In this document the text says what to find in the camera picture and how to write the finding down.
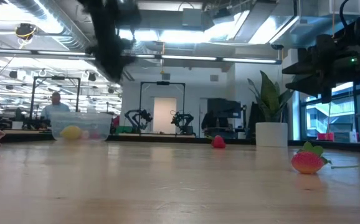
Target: red strawberry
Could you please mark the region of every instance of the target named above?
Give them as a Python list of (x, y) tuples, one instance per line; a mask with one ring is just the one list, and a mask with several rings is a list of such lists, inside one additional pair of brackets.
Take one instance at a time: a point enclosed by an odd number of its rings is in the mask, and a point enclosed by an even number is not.
[(315, 174), (324, 165), (324, 160), (310, 151), (295, 154), (291, 160), (293, 168), (302, 174)]
[(222, 138), (222, 136), (216, 136), (213, 140), (212, 140), (212, 146), (215, 149), (224, 149), (225, 148), (225, 142), (224, 139)]

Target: white door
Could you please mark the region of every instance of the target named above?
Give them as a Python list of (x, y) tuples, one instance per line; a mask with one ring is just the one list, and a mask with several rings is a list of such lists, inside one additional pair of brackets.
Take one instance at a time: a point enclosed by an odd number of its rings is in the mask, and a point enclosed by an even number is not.
[(204, 138), (204, 130), (201, 128), (202, 120), (205, 117), (205, 114), (207, 113), (207, 98), (200, 98), (199, 99), (199, 138)]
[(174, 124), (171, 124), (173, 119), (171, 111), (177, 111), (177, 100), (175, 98), (154, 98), (154, 133), (176, 133), (176, 126)]

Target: doorway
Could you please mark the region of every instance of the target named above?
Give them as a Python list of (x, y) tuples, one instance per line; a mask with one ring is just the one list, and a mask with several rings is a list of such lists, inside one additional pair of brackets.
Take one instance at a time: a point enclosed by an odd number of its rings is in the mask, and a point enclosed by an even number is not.
[(177, 111), (177, 99), (161, 97), (154, 98), (154, 133), (176, 133), (176, 126), (171, 124), (173, 118), (173, 113), (171, 113), (171, 111)]

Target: red object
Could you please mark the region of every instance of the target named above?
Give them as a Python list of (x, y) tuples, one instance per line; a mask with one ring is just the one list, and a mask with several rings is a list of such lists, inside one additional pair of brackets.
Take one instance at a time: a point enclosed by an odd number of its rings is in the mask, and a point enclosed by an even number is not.
[(299, 152), (291, 160), (293, 168), (301, 174), (315, 174), (324, 166), (324, 161), (317, 154), (309, 151)]
[(317, 140), (334, 141), (334, 133), (317, 134)]
[(225, 142), (224, 139), (222, 138), (222, 136), (216, 136), (213, 140), (212, 140), (212, 146), (215, 149), (224, 149), (225, 148)]

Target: green strawberry leaf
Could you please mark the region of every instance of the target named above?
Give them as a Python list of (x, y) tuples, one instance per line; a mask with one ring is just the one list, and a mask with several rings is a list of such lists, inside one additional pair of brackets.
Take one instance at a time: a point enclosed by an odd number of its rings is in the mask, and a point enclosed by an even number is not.
[(302, 151), (310, 151), (313, 148), (313, 145), (310, 142), (305, 142), (303, 145)]
[(315, 146), (309, 151), (316, 154), (317, 156), (321, 156), (324, 153), (324, 148), (322, 146)]
[(323, 156), (321, 156), (320, 159), (322, 159), (324, 161), (324, 165), (326, 165), (326, 164), (332, 165), (332, 162), (330, 160), (325, 159)]

